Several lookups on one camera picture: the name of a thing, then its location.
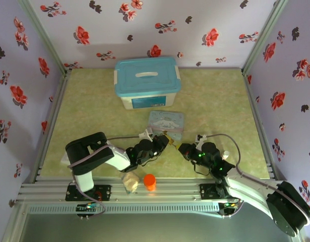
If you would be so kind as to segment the beige crumpled bag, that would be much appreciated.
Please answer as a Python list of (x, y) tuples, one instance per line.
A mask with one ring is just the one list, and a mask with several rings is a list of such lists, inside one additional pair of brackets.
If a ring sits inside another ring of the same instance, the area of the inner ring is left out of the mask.
[(134, 193), (140, 182), (140, 178), (133, 171), (124, 174), (121, 180), (127, 194)]

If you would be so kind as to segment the blue lidded plastic storage box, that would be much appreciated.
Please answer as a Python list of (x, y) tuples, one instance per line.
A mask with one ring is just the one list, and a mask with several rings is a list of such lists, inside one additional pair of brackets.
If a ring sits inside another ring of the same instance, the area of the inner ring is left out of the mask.
[(118, 61), (114, 87), (125, 109), (172, 106), (181, 90), (180, 74), (173, 57)]

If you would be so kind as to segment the pale blue cartoon tin box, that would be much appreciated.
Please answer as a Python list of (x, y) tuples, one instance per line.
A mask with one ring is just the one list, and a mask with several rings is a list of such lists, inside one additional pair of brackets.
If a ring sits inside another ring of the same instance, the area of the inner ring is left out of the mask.
[(166, 133), (175, 141), (181, 141), (184, 130), (184, 114), (180, 112), (151, 111), (148, 127), (152, 129), (153, 134)]

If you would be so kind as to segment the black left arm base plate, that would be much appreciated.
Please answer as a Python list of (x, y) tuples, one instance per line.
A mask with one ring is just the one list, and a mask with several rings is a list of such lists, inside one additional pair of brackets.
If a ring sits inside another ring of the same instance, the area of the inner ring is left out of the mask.
[[(93, 189), (84, 192), (87, 196), (98, 201), (109, 201), (111, 186), (110, 185), (95, 185)], [(66, 201), (88, 201), (86, 196), (82, 195), (75, 185), (69, 185), (65, 196)]]

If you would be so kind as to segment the aluminium front frame rail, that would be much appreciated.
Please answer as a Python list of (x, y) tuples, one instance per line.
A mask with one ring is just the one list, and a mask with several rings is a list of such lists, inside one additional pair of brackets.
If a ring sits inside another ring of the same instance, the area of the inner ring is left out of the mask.
[[(214, 181), (205, 178), (159, 178), (155, 191), (148, 191), (141, 181), (136, 191), (129, 195), (120, 178), (94, 179), (94, 185), (111, 186), (110, 200), (103, 202), (120, 203), (198, 202), (201, 200), (200, 184), (214, 184)], [(21, 185), (16, 201), (63, 202), (69, 185), (71, 183), (67, 179), (39, 176), (35, 183)]]

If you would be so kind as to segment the left circuit board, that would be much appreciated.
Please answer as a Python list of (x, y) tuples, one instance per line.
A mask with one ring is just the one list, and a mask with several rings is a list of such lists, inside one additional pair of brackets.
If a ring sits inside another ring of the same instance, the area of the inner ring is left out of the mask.
[(100, 205), (98, 203), (78, 204), (76, 206), (76, 211), (95, 213), (98, 211), (99, 208), (100, 208)]

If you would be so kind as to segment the aluminium corner post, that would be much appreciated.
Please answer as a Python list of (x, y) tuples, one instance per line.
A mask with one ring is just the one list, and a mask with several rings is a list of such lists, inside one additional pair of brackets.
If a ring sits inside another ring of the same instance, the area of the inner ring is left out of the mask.
[(288, 2), (289, 0), (276, 0), (275, 1), (273, 8), (260, 32), (260, 35), (256, 43), (254, 44), (252, 50), (250, 51), (250, 54), (248, 55), (243, 67), (241, 68), (241, 72), (243, 74), (247, 74), (249, 70), (251, 69), (251, 67), (253, 66), (257, 56), (259, 55), (260, 51), (265, 45), (269, 35), (271, 34), (275, 24), (280, 18)]
[(17, 3), (22, 8), (23, 12), (26, 14), (26, 16), (29, 18), (30, 22), (32, 23), (36, 33), (38, 34), (39, 38), (41, 39), (42, 43), (44, 44), (44, 47), (48, 51), (49, 54), (51, 54), (53, 61), (57, 64), (59, 70), (63, 74), (63, 76), (66, 76), (67, 72), (65, 70), (65, 67), (61, 63), (61, 59), (59, 58), (56, 49), (54, 48), (51, 40), (49, 39), (47, 32), (45, 31), (41, 21), (39, 20), (37, 14), (35, 13), (33, 7), (31, 6), (29, 0), (16, 0)]

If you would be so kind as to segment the circuit board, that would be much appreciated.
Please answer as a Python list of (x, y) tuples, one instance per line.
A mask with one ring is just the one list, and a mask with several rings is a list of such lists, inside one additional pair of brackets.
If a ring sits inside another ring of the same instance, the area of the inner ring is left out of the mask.
[(78, 204), (76, 206), (76, 211), (95, 213), (98, 211), (99, 208), (100, 208), (100, 205), (98, 203)]
[(239, 208), (239, 203), (219, 203), (218, 214), (222, 216), (229, 216), (235, 213)]

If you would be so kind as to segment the right circuit board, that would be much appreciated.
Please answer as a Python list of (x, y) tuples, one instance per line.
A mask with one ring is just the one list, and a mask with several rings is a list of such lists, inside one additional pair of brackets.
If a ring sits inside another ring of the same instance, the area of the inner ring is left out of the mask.
[(218, 214), (222, 216), (229, 216), (235, 213), (239, 208), (239, 203), (219, 203)]

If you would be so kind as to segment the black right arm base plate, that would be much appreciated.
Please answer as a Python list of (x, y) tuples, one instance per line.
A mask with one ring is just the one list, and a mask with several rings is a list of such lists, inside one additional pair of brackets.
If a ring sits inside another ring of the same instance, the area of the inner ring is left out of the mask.
[(202, 200), (238, 199), (233, 197), (222, 184), (200, 184), (199, 187)]

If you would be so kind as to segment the orange plastic cylinder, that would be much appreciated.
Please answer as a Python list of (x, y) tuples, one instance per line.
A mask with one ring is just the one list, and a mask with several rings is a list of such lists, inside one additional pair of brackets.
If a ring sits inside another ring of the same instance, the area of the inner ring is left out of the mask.
[(156, 178), (153, 174), (147, 174), (143, 178), (144, 186), (148, 191), (156, 190)]

